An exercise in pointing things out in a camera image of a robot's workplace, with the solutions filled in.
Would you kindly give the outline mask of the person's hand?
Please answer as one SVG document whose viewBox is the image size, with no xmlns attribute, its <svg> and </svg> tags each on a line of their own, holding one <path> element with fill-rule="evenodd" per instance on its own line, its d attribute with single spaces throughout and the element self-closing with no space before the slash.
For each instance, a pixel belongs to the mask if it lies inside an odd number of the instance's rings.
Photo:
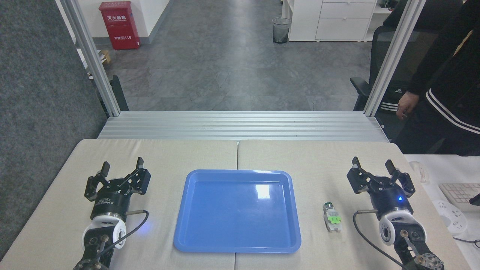
<svg viewBox="0 0 480 270">
<path fill-rule="evenodd" d="M 396 116 L 399 120 L 403 121 L 416 107 L 419 102 L 420 96 L 418 94 L 406 91 L 405 94 L 398 101 Z"/>
</svg>

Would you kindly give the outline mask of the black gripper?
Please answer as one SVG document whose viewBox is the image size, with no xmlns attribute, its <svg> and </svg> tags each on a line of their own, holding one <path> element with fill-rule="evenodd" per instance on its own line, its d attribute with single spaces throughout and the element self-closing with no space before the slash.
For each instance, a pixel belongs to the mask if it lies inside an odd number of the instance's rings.
<svg viewBox="0 0 480 270">
<path fill-rule="evenodd" d="M 110 164 L 104 161 L 101 171 L 87 179 L 84 196 L 94 202 L 90 219 L 113 216 L 125 222 L 132 193 L 146 194 L 151 174 L 144 168 L 143 158 L 138 157 L 136 168 L 124 178 L 113 179 L 111 187 L 106 180 L 109 170 Z M 103 187 L 97 192 L 99 183 L 102 183 Z"/>
<path fill-rule="evenodd" d="M 386 169 L 388 170 L 391 178 L 387 186 L 389 188 L 374 188 L 372 189 L 372 183 L 380 183 L 381 176 L 373 175 L 372 173 L 362 169 L 359 159 L 354 156 L 352 159 L 352 168 L 347 174 L 348 181 L 355 194 L 371 190 L 371 202 L 374 210 L 377 210 L 376 217 L 380 220 L 384 215 L 397 211 L 407 210 L 413 214 L 413 208 L 408 201 L 413 193 L 415 193 L 415 187 L 410 175 L 406 172 L 401 172 L 394 166 L 393 161 L 388 159 L 385 162 Z"/>
</svg>

